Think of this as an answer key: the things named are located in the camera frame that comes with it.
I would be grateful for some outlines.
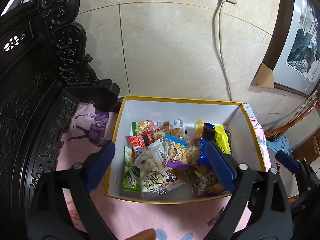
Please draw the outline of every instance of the blue gripper pad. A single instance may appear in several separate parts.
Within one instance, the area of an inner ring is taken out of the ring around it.
[[[224,153],[222,153],[212,143],[212,141],[207,144],[206,151],[210,164],[212,165],[214,172],[217,174],[221,184],[226,190],[234,193],[236,190],[236,175],[223,158],[222,154]]]
[[[277,151],[276,160],[286,167],[291,173],[299,173],[299,163],[291,159],[290,156],[285,154],[283,151]]]
[[[88,194],[98,187],[103,175],[106,173],[108,166],[115,156],[115,152],[116,147],[112,141],[109,141],[109,143],[99,151],[100,156],[87,173],[87,182],[84,187]]]

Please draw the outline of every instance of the red snack package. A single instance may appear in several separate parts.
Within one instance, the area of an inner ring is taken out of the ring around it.
[[[151,131],[146,131],[145,133],[140,135],[126,136],[126,138],[131,142],[136,156],[139,156],[142,153],[142,149],[153,142]]]

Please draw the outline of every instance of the picture frame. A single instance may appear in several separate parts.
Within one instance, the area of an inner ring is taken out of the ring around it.
[[[320,85],[318,0],[280,0],[273,38],[263,62],[275,87],[308,97]]]

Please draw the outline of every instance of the metal screw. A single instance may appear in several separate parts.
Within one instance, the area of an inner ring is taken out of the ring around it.
[[[245,163],[240,163],[239,164],[239,168],[243,171],[246,171],[248,169],[248,165]]]
[[[45,167],[43,173],[49,173],[51,171],[50,167]]]
[[[74,168],[75,170],[81,169],[81,168],[82,168],[82,163],[75,163],[75,164],[73,164],[73,168]]]
[[[274,167],[270,168],[269,171],[270,171],[271,173],[273,173],[273,174],[277,174],[277,173],[278,173],[278,170],[277,170],[276,168],[274,168]]]

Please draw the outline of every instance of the electrical cord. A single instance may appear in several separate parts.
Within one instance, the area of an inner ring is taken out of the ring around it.
[[[219,25],[219,47],[220,47],[219,56],[220,56],[220,60],[221,60],[221,64],[222,64],[222,72],[223,72],[222,74],[223,74],[223,77],[224,77],[225,82],[226,82],[227,94],[228,94],[229,100],[232,101],[231,87],[230,87],[230,83],[229,83],[228,76],[227,76],[226,63],[224,61],[223,50],[222,50],[222,30],[221,30],[222,22],[221,22],[221,19],[222,19],[222,13],[223,13],[223,9],[224,9],[224,6],[226,4],[226,1],[227,0],[222,0],[221,7],[220,7],[220,12],[219,12],[219,21],[218,21],[218,25]]]

